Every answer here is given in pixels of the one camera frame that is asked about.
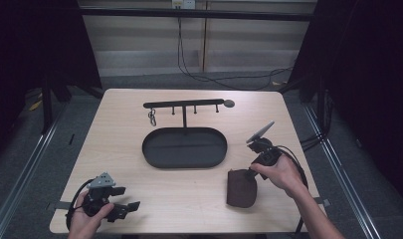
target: wall outlet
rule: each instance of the wall outlet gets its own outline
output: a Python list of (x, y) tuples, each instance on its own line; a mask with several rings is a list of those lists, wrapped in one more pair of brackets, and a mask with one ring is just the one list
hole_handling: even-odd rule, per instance
[(172, 9), (183, 9), (184, 0), (172, 0)]
[(183, 0), (183, 9), (195, 9), (195, 0)]

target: black tray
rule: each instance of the black tray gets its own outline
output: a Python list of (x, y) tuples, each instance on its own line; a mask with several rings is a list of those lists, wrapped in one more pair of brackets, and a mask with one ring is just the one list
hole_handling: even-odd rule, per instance
[(145, 160), (157, 168), (208, 168), (226, 156), (226, 137), (211, 127), (164, 127), (144, 139)]

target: light wood tabletop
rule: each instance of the light wood tabletop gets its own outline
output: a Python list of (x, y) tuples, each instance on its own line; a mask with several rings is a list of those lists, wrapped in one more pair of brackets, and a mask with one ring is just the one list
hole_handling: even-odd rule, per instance
[[(188, 127), (213, 127), (225, 135), (228, 149), (217, 166), (202, 169), (159, 169), (144, 159), (142, 142), (155, 129), (181, 127), (182, 110), (156, 109), (157, 126), (148, 118), (151, 102), (223, 99), (235, 106), (197, 107), (187, 111)], [(139, 209), (124, 220), (104, 221), (99, 232), (114, 234), (160, 233), (268, 233), (293, 232), (300, 220), (295, 203), (269, 180), (257, 176), (258, 195), (254, 206), (237, 208), (226, 204), (227, 175), (231, 169), (248, 168), (257, 157), (246, 140), (271, 120), (264, 134), (274, 145), (290, 148), (300, 161), (313, 197), (319, 197), (302, 152), (291, 117), (279, 93), (237, 91), (119, 90), (105, 92), (81, 153), (62, 195), (72, 201), (88, 179), (107, 171), (116, 186), (126, 187), (110, 202), (140, 201)], [(66, 210), (57, 209), (50, 229), (68, 233)]]

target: black jewelry holder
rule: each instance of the black jewelry holder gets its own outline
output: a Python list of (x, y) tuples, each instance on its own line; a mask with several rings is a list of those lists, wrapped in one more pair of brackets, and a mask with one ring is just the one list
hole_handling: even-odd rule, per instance
[(151, 124), (155, 125), (154, 113), (156, 108), (182, 107), (183, 127), (163, 127), (148, 134), (142, 143), (145, 160), (157, 168), (209, 168), (218, 165), (226, 156), (226, 137), (215, 128), (188, 127), (186, 107), (218, 106), (224, 104), (232, 107), (232, 101), (196, 100), (178, 102), (145, 103), (146, 109), (151, 109), (148, 116)]

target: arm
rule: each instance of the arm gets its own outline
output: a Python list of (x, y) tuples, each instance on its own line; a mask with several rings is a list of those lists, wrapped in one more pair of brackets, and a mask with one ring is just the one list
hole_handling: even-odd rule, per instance
[(295, 201), (311, 238), (343, 238), (315, 203), (303, 185), (297, 168), (287, 156), (282, 155), (274, 166), (253, 163), (251, 169), (267, 176), (276, 187), (283, 189)]
[(68, 239), (91, 239), (95, 236), (97, 229), (101, 225), (101, 221), (105, 218), (114, 208), (112, 203), (106, 204), (101, 208), (98, 214), (89, 217), (84, 209), (81, 207), (87, 191), (80, 194), (77, 198), (77, 210), (75, 210), (72, 217), (71, 230)]

